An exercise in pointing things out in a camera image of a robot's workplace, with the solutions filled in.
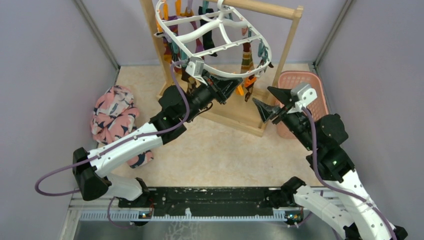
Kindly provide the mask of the white plastic sock hanger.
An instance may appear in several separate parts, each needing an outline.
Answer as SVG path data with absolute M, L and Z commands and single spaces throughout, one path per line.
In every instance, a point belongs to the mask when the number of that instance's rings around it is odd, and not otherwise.
M 221 16 L 214 15 L 209 18 L 208 21 L 205 20 L 204 14 L 198 14 L 198 8 L 209 7 L 213 9 L 212 13 L 217 13 L 222 10 L 228 10 L 229 7 L 223 4 L 217 4 L 216 7 L 213 7 L 210 2 L 207 0 L 203 1 L 199 6 L 193 4 L 191 0 L 187 3 L 182 3 L 180 0 L 174 1 L 174 6 L 172 6 L 171 2 L 165 0 L 165 4 L 162 5 L 162 8 L 165 9 L 165 14 L 161 16 L 162 21 L 169 22 L 173 20 L 181 20 L 193 16 L 201 16 L 201 19 L 194 20 L 197 25 L 197 30 L 201 27 L 205 28 L 207 24 L 217 24 L 221 23 L 224 25 L 224 30 L 227 33 L 227 37 L 231 42 L 244 40 L 249 37 L 255 36 L 255 33 L 249 27 L 239 27 L 241 24 L 240 18 L 234 13 L 222 14 Z M 182 49 L 178 46 L 178 44 L 171 39 L 171 37 L 180 37 L 189 33 L 193 33 L 193 27 L 191 22 L 183 22 L 176 25 L 169 26 L 169 29 L 172 31 L 171 34 L 164 33 L 162 29 L 158 29 L 156 33 L 156 37 L 162 38 L 165 44 L 165 54 L 164 60 L 168 63 L 175 64 L 177 69 L 182 69 L 187 67 L 187 63 L 189 61 L 188 55 L 182 51 Z M 226 44 L 223 35 L 221 34 L 220 28 L 214 27 L 212 30 L 212 40 L 216 47 L 222 46 Z M 205 34 L 200 34 L 199 38 L 203 43 L 202 36 Z M 239 77 L 239 78 L 247 78 L 252 75 L 255 75 L 257 78 L 265 73 L 265 71 L 271 67 L 272 65 L 272 51 L 270 45 L 268 43 L 268 47 L 266 47 L 261 39 L 256 39 L 250 42 L 252 57 L 254 63 L 254 69 L 248 71 L 246 73 L 240 73 L 240 70 L 235 71 L 226 71 L 221 68 L 216 68 L 216 61 L 221 60 L 224 57 L 228 57 L 230 54 L 235 52 L 239 52 L 239 54 L 243 55 L 243 44 L 240 46 L 231 47 L 228 50 L 220 50 L 218 52 L 214 52 L 209 55 L 201 56 L 200 58 L 204 60 L 203 71 L 208 71 L 209 73 L 222 76 L 222 77 Z M 184 43 L 184 46 L 189 49 L 189 51 L 193 54 L 196 50 L 196 39 L 192 41 L 188 41 Z

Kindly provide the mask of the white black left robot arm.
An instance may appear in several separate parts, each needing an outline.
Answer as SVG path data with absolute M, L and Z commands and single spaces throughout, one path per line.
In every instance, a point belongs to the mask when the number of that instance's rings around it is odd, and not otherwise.
M 104 147 L 90 151 L 81 147 L 74 151 L 72 172 L 84 201 L 111 196 L 138 207 L 149 203 L 149 189 L 142 179 L 122 177 L 112 171 L 133 157 L 178 138 L 186 131 L 185 123 L 213 101 L 225 104 L 243 82 L 241 77 L 222 77 L 206 70 L 200 77 L 205 82 L 190 94 L 177 82 L 166 88 L 158 101 L 161 111 L 132 133 Z

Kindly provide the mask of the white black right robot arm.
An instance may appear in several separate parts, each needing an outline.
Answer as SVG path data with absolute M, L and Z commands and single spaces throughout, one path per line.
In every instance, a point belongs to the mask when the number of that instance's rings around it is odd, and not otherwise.
M 345 125 L 338 114 L 314 119 L 308 106 L 318 95 L 302 83 L 293 89 L 269 87 L 280 105 L 269 105 L 258 99 L 261 119 L 283 123 L 311 154 L 306 157 L 318 181 L 330 189 L 342 207 L 331 203 L 302 181 L 292 177 L 281 187 L 281 199 L 287 206 L 301 206 L 327 223 L 340 240 L 404 240 L 406 229 L 392 224 L 378 209 L 363 186 L 355 165 L 342 143 L 348 139 Z

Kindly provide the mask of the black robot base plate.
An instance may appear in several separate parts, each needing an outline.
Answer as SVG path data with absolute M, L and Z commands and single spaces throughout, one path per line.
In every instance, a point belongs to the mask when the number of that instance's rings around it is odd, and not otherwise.
M 155 217 L 272 216 L 279 208 L 298 208 L 280 187 L 155 187 L 139 198 L 119 198 L 120 208 L 146 208 Z

